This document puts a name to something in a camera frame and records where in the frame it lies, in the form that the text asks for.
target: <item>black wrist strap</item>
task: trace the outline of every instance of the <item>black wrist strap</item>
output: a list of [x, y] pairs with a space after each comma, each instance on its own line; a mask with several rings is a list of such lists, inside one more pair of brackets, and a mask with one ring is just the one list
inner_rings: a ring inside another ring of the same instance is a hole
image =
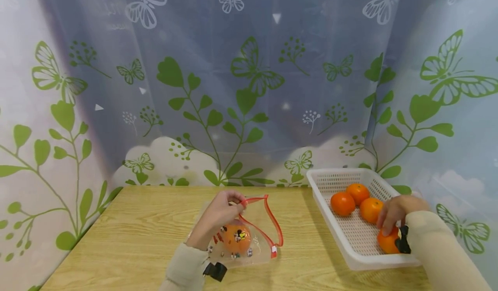
[[206, 269], [204, 269], [203, 275], [204, 277], [208, 275], [214, 280], [221, 282], [223, 280], [223, 277], [225, 277], [226, 273], [227, 273], [227, 268], [225, 267], [225, 265], [221, 264], [220, 262], [217, 262], [216, 265], [213, 263], [209, 263]]

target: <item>butterfly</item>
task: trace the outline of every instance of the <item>butterfly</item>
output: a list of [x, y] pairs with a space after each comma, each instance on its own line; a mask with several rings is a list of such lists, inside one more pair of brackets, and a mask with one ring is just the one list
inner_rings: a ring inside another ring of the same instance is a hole
[[123, 66], [116, 66], [120, 75], [124, 76], [124, 79], [127, 84], [133, 84], [134, 78], [138, 80], [144, 80], [145, 75], [142, 71], [142, 64], [139, 59], [134, 59], [131, 64], [131, 69], [127, 69]]
[[221, 6], [221, 9], [226, 14], [228, 14], [228, 13], [230, 13], [230, 11], [232, 11], [233, 6], [238, 11], [242, 11], [242, 9], [244, 9], [244, 2], [242, 0], [218, 0], [218, 1], [223, 4]]
[[55, 55], [46, 42], [41, 41], [36, 45], [34, 57], [40, 66], [32, 68], [33, 82], [40, 90], [60, 90], [62, 101], [75, 104], [75, 95], [86, 90], [86, 81], [74, 77], [64, 77], [59, 71]]
[[439, 47], [437, 56], [425, 59], [420, 69], [420, 78], [436, 84], [429, 96], [441, 105], [452, 105], [458, 102], [462, 94], [471, 98], [479, 98], [498, 92], [498, 80], [491, 77], [477, 75], [460, 75], [471, 73], [472, 70], [457, 71], [460, 58], [456, 61], [456, 54], [462, 42], [463, 30], [459, 29], [449, 36]]
[[140, 0], [128, 4], [124, 10], [125, 15], [133, 23], [140, 22], [147, 29], [153, 29], [157, 25], [157, 19], [153, 12], [154, 6], [164, 6], [168, 0]]
[[311, 150], [306, 150], [298, 159], [286, 161], [284, 166], [290, 170], [292, 175], [301, 174], [301, 169], [311, 168], [311, 156]]
[[445, 223], [452, 226], [453, 234], [464, 240], [464, 244], [470, 253], [484, 253], [484, 245], [481, 243], [481, 240], [488, 241], [489, 239], [491, 231], [489, 230], [488, 225], [479, 222], [466, 224], [466, 220], [460, 222], [457, 216], [452, 215], [452, 213], [440, 203], [436, 205], [436, 212]]
[[323, 70], [325, 71], [325, 73], [327, 73], [327, 80], [334, 81], [337, 77], [337, 74], [339, 73], [343, 75], [343, 77], [348, 77], [349, 75], [351, 75], [351, 72], [353, 72], [353, 70], [351, 69], [351, 64], [353, 64], [352, 54], [346, 56], [339, 66], [335, 66], [332, 63], [325, 62], [323, 64]]
[[137, 160], [123, 160], [123, 165], [130, 168], [133, 173], [141, 173], [143, 169], [154, 170], [154, 164], [150, 162], [150, 156], [143, 153]]
[[399, 0], [372, 0], [363, 7], [363, 15], [369, 19], [377, 16], [377, 23], [385, 25], [391, 19], [393, 5]]
[[275, 90], [285, 82], [281, 75], [267, 70], [268, 67], [261, 66], [258, 43], [253, 36], [246, 39], [240, 47], [240, 52], [243, 57], [236, 57], [232, 60], [230, 71], [236, 77], [251, 79], [249, 89], [258, 97], [265, 95], [266, 88]]

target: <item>basket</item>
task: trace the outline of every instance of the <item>basket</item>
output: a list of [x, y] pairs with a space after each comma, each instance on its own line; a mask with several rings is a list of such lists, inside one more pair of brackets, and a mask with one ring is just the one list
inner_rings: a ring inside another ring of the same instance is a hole
[[379, 174], [370, 169], [339, 168], [308, 170], [307, 176], [313, 198], [350, 269], [364, 271], [420, 265], [413, 255], [385, 254], [377, 243], [379, 230], [361, 218], [360, 209], [356, 208], [347, 217], [336, 215], [330, 209], [331, 196], [353, 183], [363, 184], [371, 197], [382, 201], [398, 196], [399, 193]]

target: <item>orange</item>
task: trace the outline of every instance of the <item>orange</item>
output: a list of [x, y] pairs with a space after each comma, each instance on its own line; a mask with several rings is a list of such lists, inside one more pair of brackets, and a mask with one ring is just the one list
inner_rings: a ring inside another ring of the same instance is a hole
[[376, 198], [367, 198], [360, 205], [360, 215], [368, 223], [377, 224], [384, 203]]
[[377, 235], [377, 242], [379, 243], [380, 248], [387, 254], [396, 254], [399, 253], [396, 246], [396, 239], [398, 238], [398, 228], [394, 226], [391, 233], [387, 236], [383, 236], [381, 230], [379, 235]]
[[341, 216], [350, 215], [356, 209], [353, 196], [346, 192], [338, 192], [330, 198], [330, 206], [335, 213]]
[[360, 206], [363, 200], [370, 197], [370, 192], [363, 184], [351, 184], [345, 191], [353, 196], [354, 203]]

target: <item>table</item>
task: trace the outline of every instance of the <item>table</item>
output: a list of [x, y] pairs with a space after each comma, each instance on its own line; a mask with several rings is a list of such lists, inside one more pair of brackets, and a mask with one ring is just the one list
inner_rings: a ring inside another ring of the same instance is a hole
[[[125, 187], [46, 282], [42, 291], [157, 291], [177, 245], [218, 187]], [[207, 278], [207, 291], [426, 291], [422, 267], [348, 269], [310, 188], [241, 187], [269, 194], [284, 245], [269, 264]]]

